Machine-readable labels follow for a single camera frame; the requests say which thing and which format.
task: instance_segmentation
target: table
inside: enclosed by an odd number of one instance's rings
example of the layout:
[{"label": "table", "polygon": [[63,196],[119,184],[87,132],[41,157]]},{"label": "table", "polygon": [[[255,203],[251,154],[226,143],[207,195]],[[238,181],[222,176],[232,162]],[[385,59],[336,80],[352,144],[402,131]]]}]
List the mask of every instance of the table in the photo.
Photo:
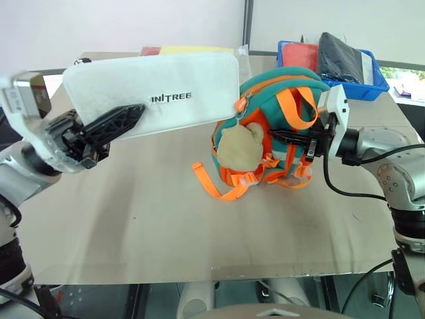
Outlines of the table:
[{"label": "table", "polygon": [[[84,53],[91,59],[137,53]],[[252,56],[254,74],[275,66]],[[64,89],[52,115],[71,107]],[[349,101],[350,127],[416,133],[389,94]],[[118,284],[227,280],[365,272],[396,247],[382,201],[340,196],[327,188],[321,159],[300,190],[252,187],[234,202],[210,197],[191,164],[204,163],[219,189],[210,155],[214,125],[197,126],[111,144],[108,159],[21,206],[18,229],[36,281]],[[333,183],[345,191],[381,193],[360,167],[334,160]]]}]

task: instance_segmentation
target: white wall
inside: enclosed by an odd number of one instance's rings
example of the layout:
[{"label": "white wall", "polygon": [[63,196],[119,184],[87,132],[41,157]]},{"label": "white wall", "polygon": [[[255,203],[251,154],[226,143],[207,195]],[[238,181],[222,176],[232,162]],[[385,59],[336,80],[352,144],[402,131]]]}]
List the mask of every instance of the white wall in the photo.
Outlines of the white wall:
[{"label": "white wall", "polygon": [[84,51],[242,44],[244,0],[1,0],[0,70],[64,68]]},{"label": "white wall", "polygon": [[379,60],[425,64],[425,0],[255,0],[250,49],[325,31]]}]

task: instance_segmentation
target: red cloth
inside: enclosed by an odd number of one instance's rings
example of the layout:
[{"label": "red cloth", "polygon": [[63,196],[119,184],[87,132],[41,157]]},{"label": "red cloth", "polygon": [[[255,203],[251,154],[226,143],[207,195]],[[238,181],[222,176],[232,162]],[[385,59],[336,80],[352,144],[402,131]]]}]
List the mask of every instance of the red cloth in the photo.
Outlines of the red cloth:
[{"label": "red cloth", "polygon": [[143,47],[139,56],[158,55],[161,47]]},{"label": "red cloth", "polygon": [[288,43],[283,47],[282,61],[284,66],[303,66],[316,70],[317,45],[309,43]]}]

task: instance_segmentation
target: stuffed toy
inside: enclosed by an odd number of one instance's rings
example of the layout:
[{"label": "stuffed toy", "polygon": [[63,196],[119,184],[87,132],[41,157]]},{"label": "stuffed toy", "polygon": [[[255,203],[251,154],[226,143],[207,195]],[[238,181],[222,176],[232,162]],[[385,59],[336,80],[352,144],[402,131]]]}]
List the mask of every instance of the stuffed toy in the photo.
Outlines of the stuffed toy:
[{"label": "stuffed toy", "polygon": [[263,137],[258,123],[224,129],[217,148],[218,162],[234,171],[255,171],[263,157]]}]

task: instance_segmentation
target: zipper pull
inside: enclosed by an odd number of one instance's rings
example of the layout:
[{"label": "zipper pull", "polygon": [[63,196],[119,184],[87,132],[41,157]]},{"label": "zipper pull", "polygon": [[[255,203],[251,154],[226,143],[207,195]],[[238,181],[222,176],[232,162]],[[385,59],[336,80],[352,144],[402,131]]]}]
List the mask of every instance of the zipper pull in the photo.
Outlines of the zipper pull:
[{"label": "zipper pull", "polygon": [[234,104],[234,108],[239,114],[244,113],[246,107],[248,106],[249,99],[252,97],[252,93],[247,93],[244,96],[241,96],[238,102]]}]

